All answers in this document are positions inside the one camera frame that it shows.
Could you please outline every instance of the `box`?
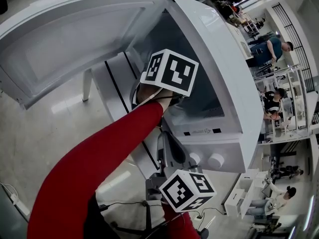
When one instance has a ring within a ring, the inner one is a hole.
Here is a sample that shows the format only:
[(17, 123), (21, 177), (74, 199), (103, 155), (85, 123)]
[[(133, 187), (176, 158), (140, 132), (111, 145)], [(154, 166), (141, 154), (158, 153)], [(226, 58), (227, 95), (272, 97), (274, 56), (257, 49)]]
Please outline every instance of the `box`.
[(255, 177), (255, 187), (257, 188), (264, 188), (266, 185), (266, 177), (268, 176), (268, 171), (259, 172)]
[(165, 49), (154, 53), (141, 83), (156, 85), (176, 93), (190, 96), (198, 63), (183, 55)]
[(159, 188), (175, 212), (195, 211), (217, 195), (208, 176), (176, 170)]

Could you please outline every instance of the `white knob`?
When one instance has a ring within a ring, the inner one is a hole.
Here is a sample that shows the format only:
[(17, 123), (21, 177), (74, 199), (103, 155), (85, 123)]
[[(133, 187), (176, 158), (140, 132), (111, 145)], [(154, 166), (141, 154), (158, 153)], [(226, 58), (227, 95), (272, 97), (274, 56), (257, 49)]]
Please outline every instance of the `white knob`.
[(208, 164), (213, 169), (219, 169), (224, 164), (225, 159), (218, 153), (213, 153), (208, 159)]
[(198, 165), (200, 163), (200, 156), (194, 152), (192, 152), (189, 155), (192, 159), (194, 159), (194, 161), (196, 162), (196, 165)]

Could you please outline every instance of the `bottle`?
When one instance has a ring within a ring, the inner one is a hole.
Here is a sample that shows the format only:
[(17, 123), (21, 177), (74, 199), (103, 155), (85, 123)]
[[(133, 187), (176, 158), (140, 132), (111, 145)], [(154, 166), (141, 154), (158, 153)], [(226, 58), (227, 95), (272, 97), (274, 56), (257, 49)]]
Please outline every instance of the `bottle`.
[(7, 0), (0, 0), (0, 14), (4, 14), (8, 10)]

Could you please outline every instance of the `black window grille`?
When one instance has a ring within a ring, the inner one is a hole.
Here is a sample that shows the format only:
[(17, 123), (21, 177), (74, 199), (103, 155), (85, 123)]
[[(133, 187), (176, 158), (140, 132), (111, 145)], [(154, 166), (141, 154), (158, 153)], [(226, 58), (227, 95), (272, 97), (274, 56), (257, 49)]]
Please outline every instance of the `black window grille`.
[(284, 8), (280, 3), (276, 6), (273, 6), (273, 9), (279, 17), (282, 24), (284, 25), (284, 28), (291, 39), (291, 43), (294, 45), (294, 51), (296, 51), (299, 63), (303, 67), (302, 73), (305, 79), (307, 93), (315, 91), (314, 80), (311, 74), (308, 58), (294, 25), (290, 21), (290, 18), (288, 17), (287, 13), (285, 12)]
[(314, 114), (312, 125), (319, 124), (319, 113)]

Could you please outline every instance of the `woman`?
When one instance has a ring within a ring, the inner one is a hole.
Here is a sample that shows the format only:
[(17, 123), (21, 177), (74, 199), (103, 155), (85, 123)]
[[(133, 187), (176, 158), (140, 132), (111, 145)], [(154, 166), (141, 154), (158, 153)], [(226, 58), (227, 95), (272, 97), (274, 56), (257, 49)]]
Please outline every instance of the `woman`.
[(296, 188), (287, 187), (287, 191), (280, 190), (273, 183), (269, 184), (272, 191), (276, 192), (277, 197), (274, 199), (253, 200), (250, 204), (252, 207), (248, 209), (247, 215), (268, 216), (276, 214), (278, 209), (285, 206), (289, 199), (296, 194)]

